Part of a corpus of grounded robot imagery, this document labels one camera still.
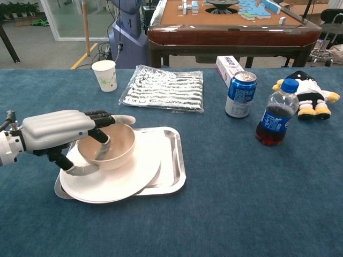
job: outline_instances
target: paper cup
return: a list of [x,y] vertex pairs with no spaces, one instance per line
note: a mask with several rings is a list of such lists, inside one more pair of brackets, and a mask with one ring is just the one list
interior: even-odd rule
[[111,92],[117,88],[116,63],[110,60],[103,60],[93,63],[92,70],[104,92]]

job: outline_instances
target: table leg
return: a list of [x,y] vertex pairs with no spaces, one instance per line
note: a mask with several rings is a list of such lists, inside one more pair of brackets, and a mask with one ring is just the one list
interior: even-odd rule
[[298,56],[294,59],[292,67],[305,67],[314,46],[315,44],[313,44],[313,46],[309,47],[307,50],[299,52]]
[[11,41],[7,37],[6,32],[5,32],[4,28],[2,27],[1,23],[0,23],[0,37],[1,37],[2,41],[4,42],[8,52],[10,53],[14,63],[20,63],[19,57],[18,57],[15,49],[13,48]]
[[289,61],[290,61],[290,58],[288,57],[285,61],[285,65],[281,66],[281,68],[288,68]]
[[163,65],[164,66],[170,66],[169,65],[169,55],[163,55]]
[[151,66],[154,68],[161,67],[161,54],[158,50],[150,50]]
[[236,61],[240,62],[241,58],[239,56],[234,56],[234,58],[236,59]]
[[247,57],[247,61],[245,62],[245,67],[246,68],[251,68],[252,67],[252,62],[253,62],[253,57]]

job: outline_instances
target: pepsi can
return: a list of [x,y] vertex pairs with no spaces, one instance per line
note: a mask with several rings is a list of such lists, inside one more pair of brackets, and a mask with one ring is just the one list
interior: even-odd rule
[[249,71],[236,73],[230,82],[225,105],[226,113],[235,118],[247,116],[256,85],[255,74]]

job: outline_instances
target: plastic bag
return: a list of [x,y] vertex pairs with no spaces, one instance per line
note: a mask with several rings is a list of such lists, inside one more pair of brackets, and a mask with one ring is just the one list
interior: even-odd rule
[[170,72],[138,65],[119,103],[203,112],[203,72]]

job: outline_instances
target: white robotic hand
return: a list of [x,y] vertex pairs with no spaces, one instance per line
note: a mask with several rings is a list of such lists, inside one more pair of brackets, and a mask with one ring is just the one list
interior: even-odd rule
[[[0,166],[16,162],[17,155],[26,151],[37,156],[48,155],[50,161],[56,162],[69,174],[87,175],[97,169],[75,167],[62,154],[62,149],[67,148],[70,142],[89,135],[104,144],[98,154],[100,160],[109,149],[110,138],[99,128],[113,123],[130,125],[135,122],[132,116],[112,115],[105,111],[64,110],[25,118],[18,128],[15,114],[10,111],[0,127]],[[2,131],[8,125],[11,125],[11,130]]]

